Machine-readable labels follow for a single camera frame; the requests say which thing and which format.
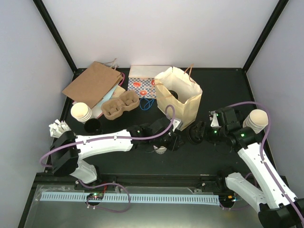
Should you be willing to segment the single black lid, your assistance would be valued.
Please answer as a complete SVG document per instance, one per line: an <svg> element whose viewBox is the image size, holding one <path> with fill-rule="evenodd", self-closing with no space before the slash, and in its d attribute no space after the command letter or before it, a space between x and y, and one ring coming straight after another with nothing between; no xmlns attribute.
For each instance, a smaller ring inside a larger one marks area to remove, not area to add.
<svg viewBox="0 0 304 228"><path fill-rule="evenodd" d="M203 141L206 130L206 123L203 121L191 125L187 129L188 140L192 144L199 144Z"/></svg>
<svg viewBox="0 0 304 228"><path fill-rule="evenodd" d="M173 97L175 97L176 99L178 99L178 94L177 94L175 91L169 90L169 92L171 93L171 95L172 95Z"/></svg>

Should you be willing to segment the cream paper bag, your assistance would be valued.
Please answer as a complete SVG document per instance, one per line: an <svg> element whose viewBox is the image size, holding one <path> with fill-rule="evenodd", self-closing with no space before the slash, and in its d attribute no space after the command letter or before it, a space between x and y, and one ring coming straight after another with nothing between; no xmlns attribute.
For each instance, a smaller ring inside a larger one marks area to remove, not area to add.
<svg viewBox="0 0 304 228"><path fill-rule="evenodd" d="M180 131L196 120L202 97L200 85L191 78L192 68L193 65L185 70L171 66L154 78L157 106L169 117L172 117L172 110L165 108L168 105L174 107L175 117L183 122ZM169 90L175 91L178 99L173 97Z"/></svg>

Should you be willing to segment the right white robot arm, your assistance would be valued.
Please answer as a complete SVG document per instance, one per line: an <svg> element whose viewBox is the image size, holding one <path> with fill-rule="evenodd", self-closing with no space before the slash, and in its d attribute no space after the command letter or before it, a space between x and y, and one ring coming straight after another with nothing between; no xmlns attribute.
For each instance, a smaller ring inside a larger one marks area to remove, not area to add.
<svg viewBox="0 0 304 228"><path fill-rule="evenodd" d="M232 107L211 111L209 117L210 123L204 125L203 139L231 146L258 183L255 187L239 172L233 172L218 177L217 188L237 193L257 212L265 228L290 228L303 224L304 200L298 198L279 176L254 130L241 126Z"/></svg>

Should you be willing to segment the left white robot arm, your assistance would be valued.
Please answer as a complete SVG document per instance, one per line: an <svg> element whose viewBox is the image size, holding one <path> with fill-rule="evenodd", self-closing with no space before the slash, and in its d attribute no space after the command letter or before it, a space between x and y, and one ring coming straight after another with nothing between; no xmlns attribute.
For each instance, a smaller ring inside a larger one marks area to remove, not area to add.
<svg viewBox="0 0 304 228"><path fill-rule="evenodd" d="M181 126L182 120L163 117L152 124L135 125L116 133L83 136L65 132L50 148L53 174L56 177L71 175L96 190L101 186L102 178L98 168L85 161L87 158L131 150L175 151L184 144L176 134Z"/></svg>

